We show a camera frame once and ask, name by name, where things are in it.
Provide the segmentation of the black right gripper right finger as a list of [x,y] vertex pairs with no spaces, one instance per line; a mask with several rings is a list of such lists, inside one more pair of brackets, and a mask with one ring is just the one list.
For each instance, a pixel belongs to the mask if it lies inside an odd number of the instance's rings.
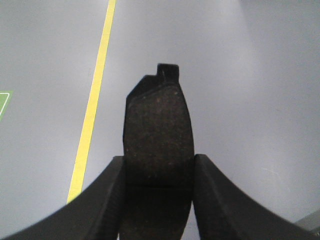
[[316,240],[263,207],[205,155],[195,156],[193,206],[202,240]]

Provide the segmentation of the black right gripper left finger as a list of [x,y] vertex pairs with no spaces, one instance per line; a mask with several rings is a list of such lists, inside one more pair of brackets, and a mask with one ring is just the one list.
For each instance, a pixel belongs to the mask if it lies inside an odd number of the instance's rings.
[[125,202],[125,160],[116,156],[70,203],[9,240],[116,240]]

